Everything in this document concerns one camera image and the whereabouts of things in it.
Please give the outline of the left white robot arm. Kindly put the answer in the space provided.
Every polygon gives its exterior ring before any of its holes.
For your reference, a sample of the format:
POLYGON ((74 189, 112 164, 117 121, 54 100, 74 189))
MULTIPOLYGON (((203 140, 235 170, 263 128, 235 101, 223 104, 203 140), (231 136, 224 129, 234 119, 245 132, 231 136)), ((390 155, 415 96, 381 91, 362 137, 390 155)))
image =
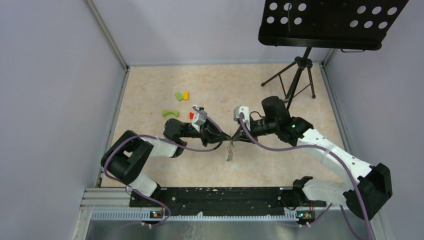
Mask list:
POLYGON ((141 193, 141 200, 149 207, 160 202, 159 184, 142 173, 149 157, 176 158, 187 149, 183 138, 200 139, 204 147, 217 145, 219 148, 231 137, 219 130, 210 120, 199 128, 188 122, 171 118, 164 125, 163 137, 139 136, 132 130, 125 131, 112 147, 103 155, 100 165, 105 172, 124 185, 141 193))

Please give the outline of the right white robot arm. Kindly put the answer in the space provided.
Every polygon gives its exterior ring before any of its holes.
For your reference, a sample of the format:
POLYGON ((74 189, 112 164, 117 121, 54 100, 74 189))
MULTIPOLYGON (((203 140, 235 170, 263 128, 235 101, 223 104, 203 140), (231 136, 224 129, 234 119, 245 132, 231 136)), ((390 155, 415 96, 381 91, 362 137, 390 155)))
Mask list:
POLYGON ((293 200, 299 206, 323 201, 347 207, 363 220, 372 220, 393 195, 390 169, 372 165, 346 152, 324 137, 310 122, 291 116, 278 96, 261 102, 265 116, 254 120, 247 106, 234 109, 240 126, 233 140, 258 144, 258 137, 274 134, 290 150, 300 149, 335 173, 341 183, 305 176, 293 182, 293 200))

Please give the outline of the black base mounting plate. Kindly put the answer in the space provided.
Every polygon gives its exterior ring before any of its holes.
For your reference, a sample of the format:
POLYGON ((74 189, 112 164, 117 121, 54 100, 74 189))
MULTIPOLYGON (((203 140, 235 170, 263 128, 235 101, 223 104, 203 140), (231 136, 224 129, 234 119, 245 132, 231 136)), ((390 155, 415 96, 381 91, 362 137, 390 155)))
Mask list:
POLYGON ((282 216, 288 210, 325 207, 324 201, 310 201, 287 187, 162 187, 151 200, 131 194, 132 208, 156 208, 164 204, 172 216, 207 217, 282 216))

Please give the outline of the green arch block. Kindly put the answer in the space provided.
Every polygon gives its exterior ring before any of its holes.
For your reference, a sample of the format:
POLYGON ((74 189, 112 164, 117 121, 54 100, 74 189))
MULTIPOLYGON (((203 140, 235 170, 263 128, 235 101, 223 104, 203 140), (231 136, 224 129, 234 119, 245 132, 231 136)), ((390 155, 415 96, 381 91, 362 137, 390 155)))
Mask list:
POLYGON ((162 116, 163 117, 174 116, 174 117, 178 118, 180 116, 180 112, 177 111, 177 110, 164 110, 162 112, 162 116))

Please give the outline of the yellow block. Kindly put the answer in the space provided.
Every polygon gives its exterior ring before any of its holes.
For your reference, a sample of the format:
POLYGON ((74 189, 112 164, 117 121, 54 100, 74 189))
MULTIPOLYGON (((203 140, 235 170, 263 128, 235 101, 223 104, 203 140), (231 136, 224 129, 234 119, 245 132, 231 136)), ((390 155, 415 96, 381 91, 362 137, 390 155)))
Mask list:
POLYGON ((188 101, 188 100, 189 100, 189 93, 188 93, 187 91, 185 91, 185 92, 183 93, 183 100, 184 100, 184 101, 188 101))

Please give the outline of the black music stand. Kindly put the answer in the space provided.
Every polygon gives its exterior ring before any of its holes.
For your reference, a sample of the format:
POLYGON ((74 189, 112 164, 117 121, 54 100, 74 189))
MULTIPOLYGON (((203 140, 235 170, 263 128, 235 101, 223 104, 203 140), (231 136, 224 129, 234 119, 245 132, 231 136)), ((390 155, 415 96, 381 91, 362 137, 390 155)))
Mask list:
POLYGON ((265 46, 377 51, 406 0, 267 0, 265 46))

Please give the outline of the light green flat block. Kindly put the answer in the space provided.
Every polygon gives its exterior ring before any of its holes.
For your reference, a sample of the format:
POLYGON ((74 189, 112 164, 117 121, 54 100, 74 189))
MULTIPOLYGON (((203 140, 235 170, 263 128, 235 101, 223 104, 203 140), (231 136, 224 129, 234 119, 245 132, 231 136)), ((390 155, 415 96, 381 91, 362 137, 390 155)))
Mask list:
POLYGON ((180 92, 176 92, 176 93, 175 93, 175 97, 176 97, 176 99, 177 99, 179 102, 181 102, 181 101, 183 101, 183 100, 184 100, 184 96, 183 96, 183 94, 182 94, 182 93, 180 93, 180 92))

